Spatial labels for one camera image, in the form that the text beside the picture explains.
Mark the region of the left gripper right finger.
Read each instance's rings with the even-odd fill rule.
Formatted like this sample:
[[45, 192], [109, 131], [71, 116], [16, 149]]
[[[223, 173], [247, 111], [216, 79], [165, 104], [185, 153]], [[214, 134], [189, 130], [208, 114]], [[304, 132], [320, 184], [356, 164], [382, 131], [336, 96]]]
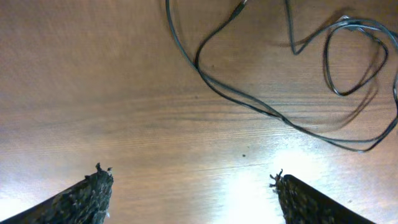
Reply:
[[374, 223], [291, 174], [280, 171], [270, 178], [286, 224]]

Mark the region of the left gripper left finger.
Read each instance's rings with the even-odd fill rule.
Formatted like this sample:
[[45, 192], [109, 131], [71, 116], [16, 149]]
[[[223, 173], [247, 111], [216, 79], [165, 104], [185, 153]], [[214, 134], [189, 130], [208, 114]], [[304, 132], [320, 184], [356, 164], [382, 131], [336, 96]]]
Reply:
[[103, 224], [109, 217], [114, 177], [111, 167], [86, 175], [53, 197], [9, 217], [2, 224]]

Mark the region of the black USB cable long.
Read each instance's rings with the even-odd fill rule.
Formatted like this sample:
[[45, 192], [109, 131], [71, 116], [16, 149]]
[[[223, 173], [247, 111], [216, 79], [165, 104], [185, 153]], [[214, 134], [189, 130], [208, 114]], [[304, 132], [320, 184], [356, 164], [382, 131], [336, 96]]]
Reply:
[[[249, 95], [241, 90], [238, 90], [230, 85], [227, 85], [215, 78], [213, 78], [211, 75], [205, 73], [201, 68], [200, 68], [200, 54], [201, 51], [203, 50], [204, 46], [219, 32], [221, 32], [229, 23], [231, 23], [235, 18], [237, 18], [240, 13], [243, 11], [243, 9], [247, 5], [247, 1], [240, 1], [239, 4], [233, 9], [232, 13], [230, 16], [222, 22], [217, 28], [212, 30], [200, 43], [199, 47], [197, 48], [197, 51], [195, 52], [195, 56], [191, 58], [183, 44], [181, 43], [179, 36], [175, 30], [174, 26], [174, 21], [172, 19], [172, 12], [171, 12], [171, 5], [169, 0], [165, 0], [165, 12], [166, 12], [166, 17], [167, 17], [167, 22], [169, 24], [169, 29], [172, 37], [174, 38], [176, 46], [179, 48], [181, 51], [182, 55], [185, 57], [187, 62], [190, 64], [190, 66], [194, 69], [194, 71], [199, 74], [200, 78], [205, 82], [205, 84], [217, 95], [220, 97], [231, 101], [233, 103], [236, 103], [237, 105], [246, 107], [250, 110], [253, 110], [257, 113], [269, 116], [271, 118], [278, 119], [279, 121], [283, 122], [284, 124], [290, 126], [291, 128], [296, 129], [297, 131], [307, 134], [309, 136], [312, 136], [314, 138], [317, 138], [321, 141], [325, 141], [331, 145], [334, 145], [336, 147], [345, 149], [347, 151], [353, 151], [353, 152], [368, 152], [374, 149], [380, 142], [382, 142], [390, 133], [391, 131], [397, 126], [397, 117], [395, 117], [387, 126], [387, 128], [378, 136], [371, 138], [371, 139], [336, 139], [336, 138], [329, 138], [326, 136], [322, 136], [319, 134], [316, 134], [314, 132], [309, 131], [309, 129], [304, 128], [302, 126], [296, 125], [291, 120], [289, 120], [287, 117], [285, 117], [282, 113], [278, 112], [275, 110], [272, 106], [268, 105], [267, 103], [261, 101], [260, 99]], [[319, 36], [321, 33], [325, 32], [326, 30], [330, 29], [331, 32], [328, 34], [328, 37], [326, 38], [326, 43], [324, 45], [323, 49], [323, 66], [324, 66], [324, 72], [325, 72], [325, 78], [326, 78], [326, 83], [328, 84], [328, 87], [330, 90], [338, 95], [338, 96], [349, 96], [353, 94], [354, 92], [358, 91], [360, 88], [364, 87], [367, 85], [369, 82], [373, 81], [378, 75], [380, 70], [385, 66], [388, 57], [389, 57], [389, 50], [387, 48], [387, 45], [378, 37], [376, 37], [374, 34], [371, 33], [371, 31], [377, 31], [385, 34], [389, 40], [391, 41], [392, 45], [394, 47], [397, 47], [397, 32], [394, 32], [393, 30], [388, 29], [385, 25], [381, 24], [378, 21], [372, 20], [372, 19], [362, 19], [362, 18], [355, 18], [355, 17], [346, 17], [343, 16], [341, 19], [338, 19], [335, 22], [332, 22], [330, 25], [323, 26], [322, 28], [318, 29], [314, 33], [310, 34], [307, 39], [304, 40], [304, 42], [301, 44], [301, 47], [299, 49], [296, 48], [296, 42], [295, 42], [295, 37], [294, 37], [294, 20], [292, 16], [292, 8], [290, 5], [289, 0], [284, 1], [284, 6], [285, 6], [285, 12], [286, 12], [286, 19], [287, 19], [287, 25], [288, 25], [288, 37], [289, 37], [289, 47], [290, 50], [292, 51], [293, 55], [299, 55], [302, 53], [302, 51], [309, 45], [309, 43]], [[377, 70], [369, 77], [364, 80], [359, 81], [354, 87], [349, 89], [348, 91], [342, 92], [339, 91], [336, 86], [333, 83], [331, 73], [330, 73], [330, 66], [329, 66], [329, 43], [331, 38], [333, 37], [333, 34], [335, 32], [338, 32], [341, 29], [347, 29], [347, 30], [356, 30], [360, 32], [361, 34], [369, 37], [372, 42], [377, 43], [380, 47], [383, 48], [384, 51], [384, 57], [382, 58], [382, 62], [380, 66], [378, 66]]]

